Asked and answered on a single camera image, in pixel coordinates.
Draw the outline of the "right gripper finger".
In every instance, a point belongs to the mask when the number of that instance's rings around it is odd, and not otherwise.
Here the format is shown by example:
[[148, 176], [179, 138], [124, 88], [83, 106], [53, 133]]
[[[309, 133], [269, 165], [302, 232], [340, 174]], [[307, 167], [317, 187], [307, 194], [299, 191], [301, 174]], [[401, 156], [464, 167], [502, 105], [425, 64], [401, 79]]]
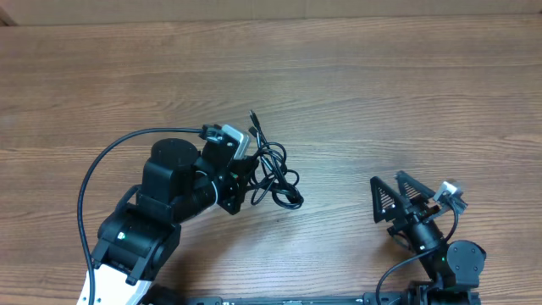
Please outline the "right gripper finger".
[[389, 222], [404, 218], [407, 200], [378, 176], [370, 180], [373, 199], [373, 220], [378, 223], [382, 220]]
[[400, 194], [407, 199], [413, 199], [417, 195], [421, 195], [425, 199], [430, 199], [435, 195], [435, 191], [428, 188], [420, 181], [414, 179], [405, 171], [398, 171], [395, 174], [395, 179], [397, 181]]

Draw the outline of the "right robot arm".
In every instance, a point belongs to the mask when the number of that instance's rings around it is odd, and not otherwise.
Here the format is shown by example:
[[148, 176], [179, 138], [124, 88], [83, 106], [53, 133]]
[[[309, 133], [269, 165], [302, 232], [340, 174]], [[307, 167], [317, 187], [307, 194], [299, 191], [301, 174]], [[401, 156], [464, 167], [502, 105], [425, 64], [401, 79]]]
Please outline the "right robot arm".
[[[362, 296], [365, 304], [460, 305], [480, 304], [475, 291], [484, 269], [486, 251], [477, 243], [453, 241], [459, 217], [467, 208], [463, 191], [445, 180], [436, 191], [408, 173], [395, 174], [394, 190], [378, 176], [370, 180], [373, 220], [390, 222], [388, 234], [413, 253], [388, 269], [375, 288]], [[404, 291], [384, 292], [384, 281], [398, 269], [418, 261], [428, 281], [413, 281]]]

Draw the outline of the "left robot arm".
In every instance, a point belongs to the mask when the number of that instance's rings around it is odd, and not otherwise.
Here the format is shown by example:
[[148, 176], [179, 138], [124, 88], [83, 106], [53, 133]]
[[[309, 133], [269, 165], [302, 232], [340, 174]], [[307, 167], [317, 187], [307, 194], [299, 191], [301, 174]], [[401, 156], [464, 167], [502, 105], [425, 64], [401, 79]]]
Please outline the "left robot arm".
[[180, 244], [181, 225], [213, 205], [237, 214], [258, 161], [245, 136], [157, 141], [133, 185], [102, 222], [87, 261], [80, 304], [139, 304]]

